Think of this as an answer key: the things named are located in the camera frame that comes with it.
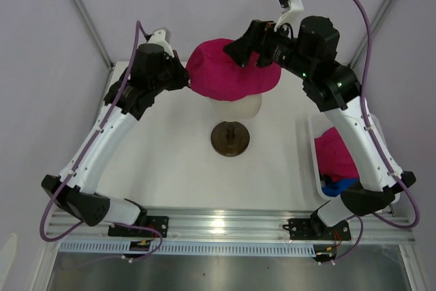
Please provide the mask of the magenta baseball cap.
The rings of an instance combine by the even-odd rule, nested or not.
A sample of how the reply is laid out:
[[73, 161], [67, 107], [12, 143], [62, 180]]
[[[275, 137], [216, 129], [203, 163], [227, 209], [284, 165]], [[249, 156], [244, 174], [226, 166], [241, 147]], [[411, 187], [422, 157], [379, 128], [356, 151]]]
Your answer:
[[214, 100], [234, 102], [277, 86], [281, 77], [277, 64], [259, 68], [258, 55], [253, 53], [249, 63], [239, 67], [223, 51], [231, 43], [232, 40], [220, 38], [196, 47], [186, 64], [194, 92]]

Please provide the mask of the cream mannequin head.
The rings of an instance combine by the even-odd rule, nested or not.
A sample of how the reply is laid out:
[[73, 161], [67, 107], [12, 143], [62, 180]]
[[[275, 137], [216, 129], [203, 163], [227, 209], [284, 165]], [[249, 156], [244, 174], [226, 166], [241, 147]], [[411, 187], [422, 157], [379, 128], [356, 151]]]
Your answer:
[[254, 118], [262, 106], [262, 95], [248, 95], [235, 101], [210, 99], [210, 102], [223, 121], [238, 121]]

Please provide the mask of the brown wooden round stand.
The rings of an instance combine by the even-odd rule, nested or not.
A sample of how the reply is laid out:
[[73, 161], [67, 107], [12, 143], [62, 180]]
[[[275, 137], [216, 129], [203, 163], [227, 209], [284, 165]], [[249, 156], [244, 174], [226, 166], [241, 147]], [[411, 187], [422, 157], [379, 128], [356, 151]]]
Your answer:
[[243, 154], [250, 142], [249, 130], [237, 121], [223, 121], [211, 132], [213, 149], [224, 157], [236, 157]]

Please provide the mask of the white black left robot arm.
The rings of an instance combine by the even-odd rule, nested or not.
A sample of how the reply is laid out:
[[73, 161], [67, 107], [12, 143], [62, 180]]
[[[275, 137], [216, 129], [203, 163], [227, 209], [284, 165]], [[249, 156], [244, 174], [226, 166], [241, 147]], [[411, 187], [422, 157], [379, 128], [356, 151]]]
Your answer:
[[97, 188], [110, 159], [123, 139], [155, 103], [162, 91], [188, 85], [189, 74], [166, 42], [139, 45], [134, 62], [110, 86], [97, 122], [71, 162], [57, 175], [42, 181], [54, 204], [88, 226], [121, 223], [131, 236], [146, 232], [141, 207], [101, 195]]

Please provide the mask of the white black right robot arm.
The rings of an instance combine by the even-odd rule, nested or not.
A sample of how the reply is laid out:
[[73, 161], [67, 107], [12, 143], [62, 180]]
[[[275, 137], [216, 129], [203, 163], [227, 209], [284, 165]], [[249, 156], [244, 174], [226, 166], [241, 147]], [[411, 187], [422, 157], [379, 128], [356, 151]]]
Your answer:
[[337, 62], [339, 37], [330, 19], [322, 16], [304, 18], [296, 37], [288, 37], [272, 21], [252, 20], [240, 38], [223, 48], [239, 67], [255, 53], [257, 67], [275, 63], [301, 78], [303, 91], [337, 129], [352, 156], [358, 181], [311, 214], [311, 233], [318, 239], [328, 238], [350, 217], [376, 214], [416, 182], [414, 173], [404, 171], [379, 139], [354, 71]]

